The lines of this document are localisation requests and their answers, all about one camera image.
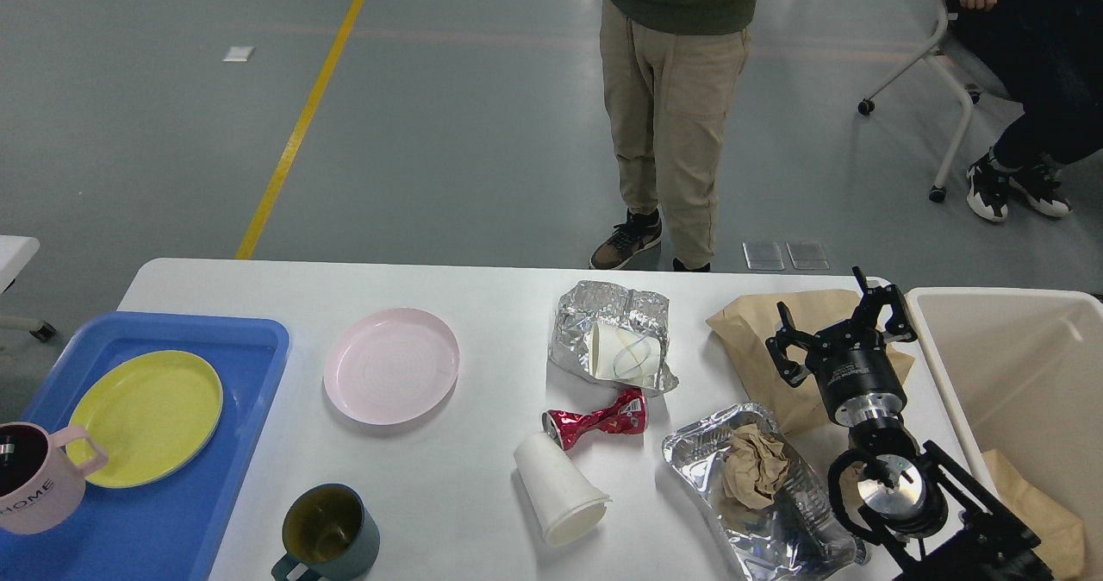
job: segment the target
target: mug handle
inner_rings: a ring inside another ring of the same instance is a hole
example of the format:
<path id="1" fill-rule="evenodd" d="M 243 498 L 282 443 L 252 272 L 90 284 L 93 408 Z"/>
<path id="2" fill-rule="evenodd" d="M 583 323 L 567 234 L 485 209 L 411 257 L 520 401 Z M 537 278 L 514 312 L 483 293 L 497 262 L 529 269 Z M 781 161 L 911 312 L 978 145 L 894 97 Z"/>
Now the mug handle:
<path id="1" fill-rule="evenodd" d="M 300 563 L 302 562 L 295 559 L 295 556 L 291 553 L 285 555 L 278 562 L 276 562 L 276 566 L 272 566 L 272 579 L 287 581 L 287 575 L 291 574 L 291 571 L 295 570 Z M 321 574 L 314 572 L 314 570 L 311 570 L 310 567 L 308 567 L 307 570 L 303 570 L 302 574 L 299 575 L 299 581 L 318 581 L 320 578 L 322 578 Z"/>
<path id="2" fill-rule="evenodd" d="M 90 437 L 88 437 L 88 431 L 81 427 L 79 424 L 67 424 L 67 427 L 60 429 L 60 431 L 50 435 L 50 443 L 54 444 L 55 448 L 61 448 L 63 444 L 73 443 L 77 439 L 83 439 L 88 442 L 92 446 L 92 451 L 95 452 L 95 456 L 79 463 L 76 471 L 81 474 L 81 477 L 88 477 L 94 472 L 101 470 L 107 466 L 107 452 L 99 446 Z"/>

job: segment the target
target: aluminum foil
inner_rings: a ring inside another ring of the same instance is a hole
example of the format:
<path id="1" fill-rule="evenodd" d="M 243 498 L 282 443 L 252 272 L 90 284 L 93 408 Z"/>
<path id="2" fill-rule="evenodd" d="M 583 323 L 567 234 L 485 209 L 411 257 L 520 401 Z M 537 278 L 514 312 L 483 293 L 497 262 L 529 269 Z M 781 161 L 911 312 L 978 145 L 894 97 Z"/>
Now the aluminum foil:
<path id="1" fill-rule="evenodd" d="M 749 423 L 782 441 L 791 462 L 774 503 L 761 510 L 724 494 L 728 440 Z M 868 561 L 865 545 L 835 519 L 823 482 L 781 435 L 768 408 L 735 405 L 687 424 L 663 441 L 663 458 L 697 495 L 714 537 L 747 581 L 820 580 Z"/>
<path id="2" fill-rule="evenodd" d="M 638 387 L 650 397 L 671 391 L 677 387 L 678 379 L 666 365 L 667 310 L 668 299 L 658 293 L 630 290 L 610 282 L 579 282 L 559 298 L 548 341 L 548 358 L 568 373 L 606 387 Z M 587 346 L 593 326 L 599 322 L 657 338 L 661 348 L 658 372 L 653 376 L 621 381 L 600 380 L 592 376 Z"/>

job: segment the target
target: paper cup rim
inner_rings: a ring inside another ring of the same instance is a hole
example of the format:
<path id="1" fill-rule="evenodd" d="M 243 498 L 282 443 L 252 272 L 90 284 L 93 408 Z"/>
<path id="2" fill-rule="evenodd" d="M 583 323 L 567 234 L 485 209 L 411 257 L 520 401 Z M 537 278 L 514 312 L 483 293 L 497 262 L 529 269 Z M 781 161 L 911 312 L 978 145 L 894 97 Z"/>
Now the paper cup rim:
<path id="1" fill-rule="evenodd" d="M 609 495 L 606 495 L 599 491 L 598 495 L 596 495 L 593 498 L 579 503 L 574 508 L 559 515 L 559 517 L 556 518 L 555 521 L 550 523 L 547 529 L 544 529 L 544 541 L 553 547 L 561 547 L 564 545 L 574 542 L 575 540 L 581 538 L 582 536 L 586 536 L 587 534 L 589 534 L 591 529 L 593 529 L 599 523 L 601 523 L 602 518 L 606 517 L 606 512 L 607 512 L 606 504 L 610 502 L 612 502 L 612 498 L 610 498 Z M 578 515 L 598 505 L 601 506 L 602 512 L 596 519 L 593 519 L 593 523 L 591 523 L 588 527 L 586 527 L 581 531 L 578 531 L 574 537 L 568 538 L 567 540 L 553 541 L 553 535 L 555 535 L 556 531 L 558 531 L 559 529 L 563 529 L 564 524 L 570 521 L 570 519 L 576 518 Z"/>

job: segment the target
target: person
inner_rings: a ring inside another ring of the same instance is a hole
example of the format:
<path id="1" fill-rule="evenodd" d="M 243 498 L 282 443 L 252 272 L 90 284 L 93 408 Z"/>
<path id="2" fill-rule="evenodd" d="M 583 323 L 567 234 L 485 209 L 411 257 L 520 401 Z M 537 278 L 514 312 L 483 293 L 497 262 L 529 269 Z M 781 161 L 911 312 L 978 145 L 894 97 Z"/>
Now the person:
<path id="1" fill-rule="evenodd" d="M 1103 148 L 1103 0 L 947 0 L 954 32 L 1022 103 L 1011 122 L 965 171 L 970 208 L 1007 219 L 1017 190 L 1035 211 L 1072 211 L 1058 189 L 1065 164 Z"/>
<path id="2" fill-rule="evenodd" d="M 709 271 L 725 118 L 756 2 L 602 0 L 604 100 L 628 212 L 590 268 L 622 268 L 657 246 L 661 207 L 675 271 Z"/>

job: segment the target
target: blue tray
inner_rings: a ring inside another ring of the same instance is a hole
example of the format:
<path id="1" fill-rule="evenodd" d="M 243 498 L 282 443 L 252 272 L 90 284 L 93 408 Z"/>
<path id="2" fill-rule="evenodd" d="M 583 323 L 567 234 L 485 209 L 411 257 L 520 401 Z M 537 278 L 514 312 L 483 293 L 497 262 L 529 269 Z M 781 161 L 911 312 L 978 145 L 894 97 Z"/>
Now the blue tray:
<path id="1" fill-rule="evenodd" d="M 21 419 L 54 432 L 94 381 L 139 354 L 185 349 L 223 386 L 214 435 L 174 474 L 144 486 L 89 484 L 66 521 L 34 536 L 0 531 L 0 579 L 207 578 L 245 470 L 283 375 L 289 338 L 279 322 L 115 311 L 81 326 Z"/>

